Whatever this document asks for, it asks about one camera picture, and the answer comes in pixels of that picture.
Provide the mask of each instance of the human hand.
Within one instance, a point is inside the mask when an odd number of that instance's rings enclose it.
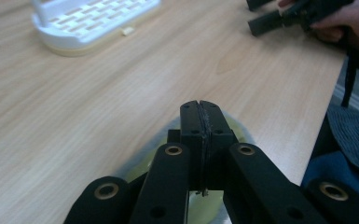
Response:
[[[282,0],[279,7],[286,7],[295,0]],[[342,7],[335,13],[327,16],[321,21],[311,25],[318,38],[326,42],[339,42],[344,37],[343,26],[350,28],[348,32],[348,43],[359,49],[359,0],[354,0],[350,5]]]

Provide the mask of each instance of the metal rivet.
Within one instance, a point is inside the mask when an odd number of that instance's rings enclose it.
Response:
[[[170,156],[177,156],[182,153],[182,149],[180,147],[167,147],[165,148],[165,153]]]
[[[95,191],[94,196],[99,200],[106,200],[115,197],[118,193],[118,185],[115,183],[105,183],[100,185]]]
[[[251,147],[239,146],[238,151],[246,156],[252,156],[253,154],[255,154],[255,150],[252,149]]]
[[[345,190],[341,189],[340,187],[328,183],[322,182],[319,185],[319,190],[327,197],[336,200],[336,201],[347,201],[349,196]]]

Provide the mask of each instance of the wood grain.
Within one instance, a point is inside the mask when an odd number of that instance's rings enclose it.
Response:
[[[0,223],[62,223],[191,100],[226,110],[299,184],[344,54],[298,27],[252,37],[245,7],[163,0],[134,34],[65,58],[28,1],[0,1]]]

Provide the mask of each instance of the wooden table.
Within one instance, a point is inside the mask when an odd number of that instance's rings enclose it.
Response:
[[[28,0],[1,0],[0,223],[62,223],[191,100],[226,110],[299,184],[344,53],[299,27],[255,38],[245,8],[162,0],[134,34],[65,58],[39,39]]]

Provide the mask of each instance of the gray fabric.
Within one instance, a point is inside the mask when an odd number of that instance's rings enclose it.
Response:
[[[343,154],[359,169],[359,112],[331,105],[327,118]]]

